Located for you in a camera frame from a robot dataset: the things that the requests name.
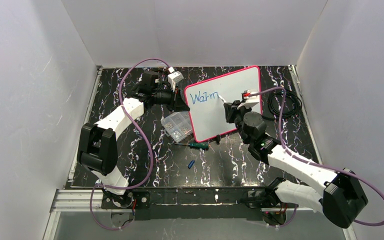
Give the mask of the white blue marker pen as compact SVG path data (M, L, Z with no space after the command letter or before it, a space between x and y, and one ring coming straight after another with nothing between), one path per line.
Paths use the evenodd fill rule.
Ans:
M227 103L227 101L226 101L221 95L219 95L218 98L219 98L224 104Z

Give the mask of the blue marker cap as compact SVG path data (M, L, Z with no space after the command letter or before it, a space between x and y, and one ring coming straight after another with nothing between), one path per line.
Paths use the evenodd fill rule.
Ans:
M193 165L195 164L195 160L191 160L190 163L187 165L188 169L191 169Z

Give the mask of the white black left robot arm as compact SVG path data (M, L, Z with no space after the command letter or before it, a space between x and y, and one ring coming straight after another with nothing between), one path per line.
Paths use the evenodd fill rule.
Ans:
M77 163L98 177L103 190L122 196L132 189L117 167L117 140L130 124L135 124L135 119L153 105L165 105L172 112L189 111L176 86L183 78L173 67L169 67L166 80L156 71L144 71L141 81L128 92L120 106L98 122L82 126Z

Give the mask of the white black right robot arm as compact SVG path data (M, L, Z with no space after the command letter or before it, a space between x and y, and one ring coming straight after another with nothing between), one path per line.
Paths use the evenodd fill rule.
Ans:
M226 122L235 124L248 152L258 161L295 176L304 184L277 178L263 194L272 203L291 203L322 213L334 225L346 229L368 204L354 172L327 169L283 148L266 133L267 125L244 100L223 103Z

